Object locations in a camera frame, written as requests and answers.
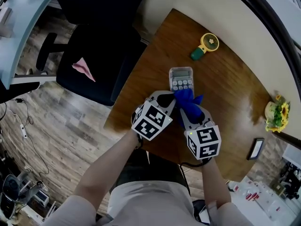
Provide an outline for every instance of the calculator screen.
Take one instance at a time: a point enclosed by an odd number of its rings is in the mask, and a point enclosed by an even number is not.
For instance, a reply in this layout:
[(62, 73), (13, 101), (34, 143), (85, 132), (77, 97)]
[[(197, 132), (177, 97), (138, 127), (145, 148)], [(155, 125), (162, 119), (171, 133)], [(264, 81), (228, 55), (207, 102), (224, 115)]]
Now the calculator screen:
[(174, 70), (173, 76), (174, 77), (189, 76), (189, 70)]

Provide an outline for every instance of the picture frame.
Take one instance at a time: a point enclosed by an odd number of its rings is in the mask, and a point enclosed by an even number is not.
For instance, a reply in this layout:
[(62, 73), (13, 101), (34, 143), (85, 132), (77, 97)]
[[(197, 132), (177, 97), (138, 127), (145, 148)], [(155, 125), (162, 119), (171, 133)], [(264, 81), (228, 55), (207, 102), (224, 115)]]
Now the picture frame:
[(256, 160), (263, 149), (264, 138), (255, 138), (248, 154), (247, 160)]

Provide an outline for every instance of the pink cloth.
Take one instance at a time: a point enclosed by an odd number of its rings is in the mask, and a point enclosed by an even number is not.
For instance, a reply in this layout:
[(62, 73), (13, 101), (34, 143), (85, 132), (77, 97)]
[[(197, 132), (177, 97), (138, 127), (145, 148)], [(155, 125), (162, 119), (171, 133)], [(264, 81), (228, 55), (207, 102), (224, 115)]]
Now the pink cloth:
[(77, 63), (73, 64), (72, 67), (78, 72), (84, 73), (89, 79), (95, 82), (95, 79), (93, 78), (84, 58), (81, 58)]

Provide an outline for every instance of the power strip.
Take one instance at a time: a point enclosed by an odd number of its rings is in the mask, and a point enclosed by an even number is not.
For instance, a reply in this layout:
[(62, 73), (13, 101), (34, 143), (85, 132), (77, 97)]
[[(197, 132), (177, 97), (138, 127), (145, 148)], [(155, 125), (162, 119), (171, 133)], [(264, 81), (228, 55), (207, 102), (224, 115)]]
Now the power strip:
[(21, 131), (22, 131), (23, 137), (24, 137), (24, 138), (27, 138), (28, 136), (27, 136), (27, 132), (26, 132), (26, 130), (25, 130), (24, 125), (21, 124), (20, 127), (21, 127)]

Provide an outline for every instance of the white cube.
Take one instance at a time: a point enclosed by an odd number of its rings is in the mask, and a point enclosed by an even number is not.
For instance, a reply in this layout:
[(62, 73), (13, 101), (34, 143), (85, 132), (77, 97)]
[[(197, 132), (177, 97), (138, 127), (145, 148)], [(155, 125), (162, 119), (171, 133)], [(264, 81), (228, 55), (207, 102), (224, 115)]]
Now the white cube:
[(196, 159), (217, 156), (221, 147), (218, 126), (186, 131), (187, 146)]
[(172, 120), (173, 119), (163, 113), (161, 109), (145, 101), (140, 107), (140, 110), (136, 113), (132, 129), (145, 139), (151, 141), (163, 131)]

